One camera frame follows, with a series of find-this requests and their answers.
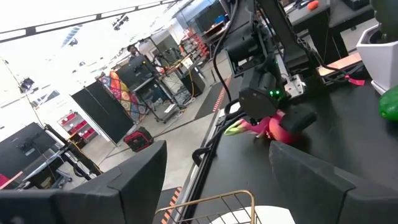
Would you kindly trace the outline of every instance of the black table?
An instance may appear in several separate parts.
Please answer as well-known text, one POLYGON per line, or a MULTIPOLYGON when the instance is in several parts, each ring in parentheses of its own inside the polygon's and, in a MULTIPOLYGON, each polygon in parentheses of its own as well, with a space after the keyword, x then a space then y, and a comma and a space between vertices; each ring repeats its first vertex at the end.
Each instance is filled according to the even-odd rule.
POLYGON ((370 5, 354 11, 342 0, 319 0, 318 8, 313 11, 304 7, 289 14, 295 32, 308 29, 314 46, 326 64, 348 56, 340 32, 373 17, 370 5))
MULTIPOLYGON (((304 105, 317 111, 318 120, 294 146, 398 190, 398 123, 379 116, 378 99, 370 82, 365 86, 345 85, 330 94, 307 99, 304 105)), ((246 189, 254 194, 256 205, 285 207, 271 172, 269 144, 267 139, 254 141, 250 134, 223 136, 214 157, 208 159, 209 169, 200 168, 199 174, 203 175, 198 177, 202 179, 190 191, 190 200, 246 189)), ((199 205, 195 216, 214 212, 220 206, 223 204, 199 205)))

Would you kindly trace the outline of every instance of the black monitor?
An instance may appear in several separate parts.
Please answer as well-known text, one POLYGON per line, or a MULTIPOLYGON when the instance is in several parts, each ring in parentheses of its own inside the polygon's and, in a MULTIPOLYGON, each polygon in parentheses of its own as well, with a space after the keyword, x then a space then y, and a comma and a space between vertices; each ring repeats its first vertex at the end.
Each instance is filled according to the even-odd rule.
POLYGON ((145 55, 136 56, 116 71, 120 80, 130 90, 137 88, 156 73, 156 68, 145 55))

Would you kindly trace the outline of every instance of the white pot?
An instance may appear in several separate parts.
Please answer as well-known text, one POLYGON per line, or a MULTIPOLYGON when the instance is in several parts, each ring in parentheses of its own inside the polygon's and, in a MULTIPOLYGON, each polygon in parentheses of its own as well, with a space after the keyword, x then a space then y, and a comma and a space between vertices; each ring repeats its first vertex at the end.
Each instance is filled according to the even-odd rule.
POLYGON ((383 94, 398 85, 398 41, 388 44, 370 44, 369 38, 378 25, 363 32, 356 48, 373 81, 375 89, 383 94))

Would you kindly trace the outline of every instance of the red toolbox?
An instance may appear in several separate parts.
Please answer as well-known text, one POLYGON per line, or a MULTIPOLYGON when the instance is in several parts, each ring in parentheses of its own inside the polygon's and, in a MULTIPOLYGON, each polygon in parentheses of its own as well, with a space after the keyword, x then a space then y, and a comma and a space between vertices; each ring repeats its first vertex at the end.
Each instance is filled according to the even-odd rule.
POLYGON ((140 127, 132 134, 125 137, 124 142, 134 152, 139 152, 154 143, 154 138, 144 127, 140 127))

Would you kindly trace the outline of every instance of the orange warning tape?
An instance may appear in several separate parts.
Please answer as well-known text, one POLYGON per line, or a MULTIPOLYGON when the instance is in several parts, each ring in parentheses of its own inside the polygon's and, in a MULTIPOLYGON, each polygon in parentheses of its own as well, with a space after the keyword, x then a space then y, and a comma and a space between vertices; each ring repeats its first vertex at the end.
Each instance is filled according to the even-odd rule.
MULTIPOLYGON (((174 192, 174 195, 172 196, 172 199, 170 201, 170 206, 174 206, 175 203, 177 203, 177 199, 178 196, 180 196, 180 192, 181 192, 181 187, 177 187, 177 189, 174 192)), ((165 213, 164 213, 164 217, 162 219, 162 224, 167 224, 170 216, 172 215, 172 209, 168 209, 165 213)))

